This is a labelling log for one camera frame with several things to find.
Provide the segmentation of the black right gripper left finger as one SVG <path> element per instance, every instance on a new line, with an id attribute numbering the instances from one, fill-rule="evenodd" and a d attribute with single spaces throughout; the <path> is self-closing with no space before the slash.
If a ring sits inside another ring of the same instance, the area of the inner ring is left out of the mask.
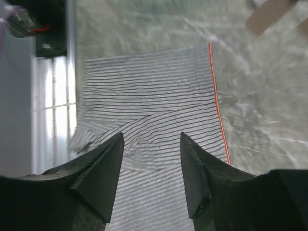
<path id="1" fill-rule="evenodd" d="M 124 137 L 40 175 L 0 178 L 3 231 L 103 231 L 111 220 Z"/>

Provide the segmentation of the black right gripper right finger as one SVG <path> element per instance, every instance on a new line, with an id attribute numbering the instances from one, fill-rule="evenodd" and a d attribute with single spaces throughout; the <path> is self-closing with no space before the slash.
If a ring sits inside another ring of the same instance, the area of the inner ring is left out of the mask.
<path id="1" fill-rule="evenodd" d="M 308 172 L 276 169 L 255 176 L 180 138 L 189 218 L 197 231 L 305 231 Z"/>

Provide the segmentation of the grey striped boxer underwear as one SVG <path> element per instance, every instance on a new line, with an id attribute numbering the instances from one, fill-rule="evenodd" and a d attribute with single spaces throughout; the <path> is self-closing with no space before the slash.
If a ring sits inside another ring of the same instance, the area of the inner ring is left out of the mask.
<path id="1" fill-rule="evenodd" d="M 113 135 L 124 153 L 108 231 L 192 231 L 180 134 L 228 162 L 207 44 L 87 58 L 69 148 L 79 154 Z"/>

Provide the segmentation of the beige clip hanger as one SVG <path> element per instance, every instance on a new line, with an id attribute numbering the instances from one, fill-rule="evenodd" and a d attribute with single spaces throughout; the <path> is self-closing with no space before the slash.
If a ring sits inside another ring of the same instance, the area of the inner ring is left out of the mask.
<path id="1" fill-rule="evenodd" d="M 293 25 L 305 38 L 308 37 L 308 2 L 306 0 L 254 0 L 255 10 L 247 18 L 245 27 L 255 36 L 279 24 Z"/>

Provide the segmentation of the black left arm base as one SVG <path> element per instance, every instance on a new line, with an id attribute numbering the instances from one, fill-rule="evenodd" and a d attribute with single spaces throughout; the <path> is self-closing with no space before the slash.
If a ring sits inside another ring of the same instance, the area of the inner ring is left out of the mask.
<path id="1" fill-rule="evenodd" d="M 37 57 L 66 55 L 65 0 L 9 0 L 8 3 L 27 10 L 34 22 L 30 35 L 35 37 Z"/>

